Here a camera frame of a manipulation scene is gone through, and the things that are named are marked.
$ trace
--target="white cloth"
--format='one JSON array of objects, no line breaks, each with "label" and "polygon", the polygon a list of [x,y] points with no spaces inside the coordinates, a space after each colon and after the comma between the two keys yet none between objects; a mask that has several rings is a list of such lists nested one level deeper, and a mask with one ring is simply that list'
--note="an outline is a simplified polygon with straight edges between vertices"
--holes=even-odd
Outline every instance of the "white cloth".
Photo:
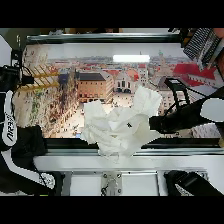
[{"label": "white cloth", "polygon": [[102,156],[116,160],[132,156],[142,145],[161,137],[149,127],[149,118],[157,115],[161,100],[156,91],[139,86],[131,108],[116,107],[106,114],[99,100],[85,103],[81,139],[97,143]]}]

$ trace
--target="metal bracket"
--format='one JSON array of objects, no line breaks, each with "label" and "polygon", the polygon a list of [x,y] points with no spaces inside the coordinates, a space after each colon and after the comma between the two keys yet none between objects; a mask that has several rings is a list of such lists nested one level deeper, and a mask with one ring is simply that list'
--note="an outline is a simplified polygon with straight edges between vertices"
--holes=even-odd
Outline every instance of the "metal bracket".
[{"label": "metal bracket", "polygon": [[119,196],[121,194],[121,172],[103,172],[101,177],[101,196]]}]

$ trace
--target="city poster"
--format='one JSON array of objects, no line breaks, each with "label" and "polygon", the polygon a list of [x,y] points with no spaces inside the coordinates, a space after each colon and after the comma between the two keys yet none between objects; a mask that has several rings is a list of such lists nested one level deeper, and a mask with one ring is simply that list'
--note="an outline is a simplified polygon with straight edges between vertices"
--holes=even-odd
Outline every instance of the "city poster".
[{"label": "city poster", "polygon": [[[83,53],[77,44],[69,48],[63,44],[28,45],[23,55],[24,73],[32,74],[35,83],[21,87],[14,96],[18,126],[39,125],[45,138],[79,138],[85,103],[100,100],[107,113],[115,107],[131,107],[136,89],[143,86],[162,95],[158,114],[163,116],[174,103],[172,91],[164,83],[166,77],[176,77],[190,88],[210,94],[223,85],[216,68],[199,71],[179,46],[174,52],[173,46],[163,45],[148,47],[149,63],[114,63],[114,49],[120,50],[120,46],[112,49],[110,45],[106,52],[102,45],[92,44]],[[139,50],[135,46],[135,52],[147,54],[141,45]],[[189,92],[189,97],[194,102],[201,96]],[[219,138],[220,134],[214,124],[206,124],[164,137]]]}]

